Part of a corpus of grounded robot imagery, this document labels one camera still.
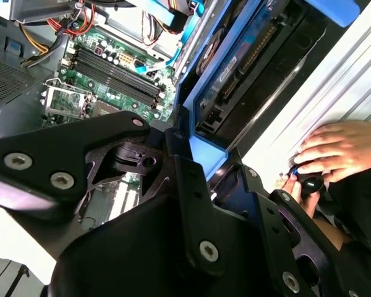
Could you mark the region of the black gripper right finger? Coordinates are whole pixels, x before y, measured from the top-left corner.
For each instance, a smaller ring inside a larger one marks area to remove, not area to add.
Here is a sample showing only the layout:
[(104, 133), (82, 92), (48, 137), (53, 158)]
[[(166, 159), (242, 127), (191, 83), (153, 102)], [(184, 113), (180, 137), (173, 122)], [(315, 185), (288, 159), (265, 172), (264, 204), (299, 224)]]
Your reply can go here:
[(237, 149), (228, 161), (237, 184), (226, 199), (226, 209), (247, 217), (258, 230), (274, 288), (283, 296), (313, 296), (297, 261), (307, 256), (318, 270), (320, 296), (360, 296), (357, 272), (295, 199), (283, 190), (268, 194), (257, 172), (242, 164)]

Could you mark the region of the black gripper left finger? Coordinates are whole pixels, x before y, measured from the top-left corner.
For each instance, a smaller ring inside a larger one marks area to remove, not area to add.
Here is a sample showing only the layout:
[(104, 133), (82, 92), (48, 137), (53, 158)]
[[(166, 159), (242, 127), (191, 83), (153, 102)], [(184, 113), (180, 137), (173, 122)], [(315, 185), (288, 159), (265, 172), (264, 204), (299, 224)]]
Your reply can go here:
[(97, 186), (142, 177), (142, 200), (175, 200), (175, 229), (163, 254), (183, 273), (222, 275), (226, 259), (203, 168), (189, 139), (187, 110), (160, 132), (130, 111), (0, 139), (0, 207), (66, 222)]

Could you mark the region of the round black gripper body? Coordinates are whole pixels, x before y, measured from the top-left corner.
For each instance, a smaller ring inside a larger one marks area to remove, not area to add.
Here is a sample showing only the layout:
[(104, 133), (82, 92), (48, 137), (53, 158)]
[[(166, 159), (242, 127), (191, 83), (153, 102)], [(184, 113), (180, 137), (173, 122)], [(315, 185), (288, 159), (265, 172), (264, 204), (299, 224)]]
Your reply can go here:
[(220, 277), (186, 266), (178, 207), (159, 197), (79, 237), (60, 256), (50, 296), (278, 296), (257, 230), (215, 209), (227, 258)]

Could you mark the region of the person's left hand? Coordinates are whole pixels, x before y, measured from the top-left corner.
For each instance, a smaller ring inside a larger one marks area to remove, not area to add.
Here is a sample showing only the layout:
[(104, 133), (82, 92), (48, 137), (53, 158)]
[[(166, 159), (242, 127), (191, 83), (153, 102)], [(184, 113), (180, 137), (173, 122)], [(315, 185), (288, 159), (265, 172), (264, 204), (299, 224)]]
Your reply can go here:
[(279, 180), (276, 181), (276, 187), (284, 190), (291, 195), (291, 197), (302, 207), (305, 213), (313, 218), (315, 210), (320, 199), (320, 193), (314, 192), (308, 195), (305, 199), (301, 197), (302, 185), (297, 180), (295, 175), (282, 175)]

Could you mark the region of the person's right hand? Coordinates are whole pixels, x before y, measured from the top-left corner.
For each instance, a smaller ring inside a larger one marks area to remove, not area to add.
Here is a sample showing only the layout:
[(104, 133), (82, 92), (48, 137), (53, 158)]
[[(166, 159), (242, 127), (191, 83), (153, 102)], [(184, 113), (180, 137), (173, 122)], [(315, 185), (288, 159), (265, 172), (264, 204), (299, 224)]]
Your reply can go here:
[(371, 169), (371, 122), (319, 127), (302, 143), (294, 163), (300, 174), (322, 172), (328, 183)]

